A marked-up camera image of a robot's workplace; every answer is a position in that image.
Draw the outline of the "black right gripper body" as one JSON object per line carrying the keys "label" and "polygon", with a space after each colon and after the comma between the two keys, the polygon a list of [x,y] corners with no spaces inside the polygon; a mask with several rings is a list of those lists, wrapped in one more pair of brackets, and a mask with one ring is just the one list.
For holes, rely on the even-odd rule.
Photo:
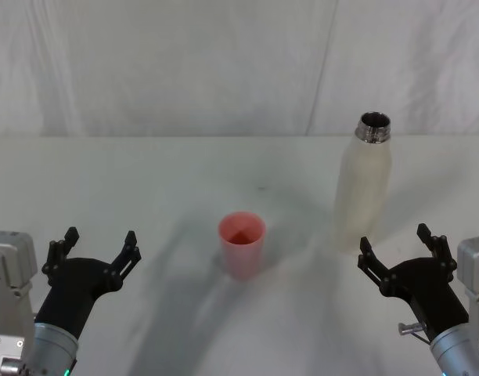
{"label": "black right gripper body", "polygon": [[414,258],[392,267],[383,277],[383,295],[405,301],[430,342],[469,320],[449,285],[456,267],[453,259]]}

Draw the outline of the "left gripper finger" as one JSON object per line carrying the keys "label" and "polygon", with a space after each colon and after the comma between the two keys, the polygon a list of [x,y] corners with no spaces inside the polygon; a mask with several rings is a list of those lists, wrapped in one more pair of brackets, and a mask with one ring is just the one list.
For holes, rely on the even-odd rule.
{"label": "left gripper finger", "polygon": [[141,259],[135,232],[130,230],[125,237],[120,254],[103,271],[106,291],[119,291],[123,286],[125,277]]}
{"label": "left gripper finger", "polygon": [[41,268],[42,273],[47,277],[49,286],[52,286],[54,277],[61,265],[67,260],[67,256],[76,245],[79,237],[77,228],[72,226],[68,228],[62,240],[51,240],[49,242],[47,259]]}

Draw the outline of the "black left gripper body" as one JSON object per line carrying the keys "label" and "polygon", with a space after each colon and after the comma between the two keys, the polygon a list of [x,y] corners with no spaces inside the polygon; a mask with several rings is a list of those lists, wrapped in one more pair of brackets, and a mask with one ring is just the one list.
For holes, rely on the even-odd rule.
{"label": "black left gripper body", "polygon": [[121,289],[120,274],[108,263],[93,258],[47,262],[42,272],[50,291],[34,322],[50,324],[80,338],[96,300]]}

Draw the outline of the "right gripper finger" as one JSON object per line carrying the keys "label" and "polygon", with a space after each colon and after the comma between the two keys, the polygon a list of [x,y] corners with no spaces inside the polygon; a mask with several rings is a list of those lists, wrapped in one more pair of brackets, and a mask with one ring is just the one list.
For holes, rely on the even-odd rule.
{"label": "right gripper finger", "polygon": [[457,269],[457,263],[452,257],[447,237],[445,235],[440,237],[433,235],[425,223],[418,225],[416,235],[428,248],[432,256],[437,259],[440,270],[446,276],[447,282],[452,282],[454,279],[453,272]]}
{"label": "right gripper finger", "polygon": [[375,255],[367,237],[360,240],[358,268],[379,288],[385,297],[397,297],[397,276]]}

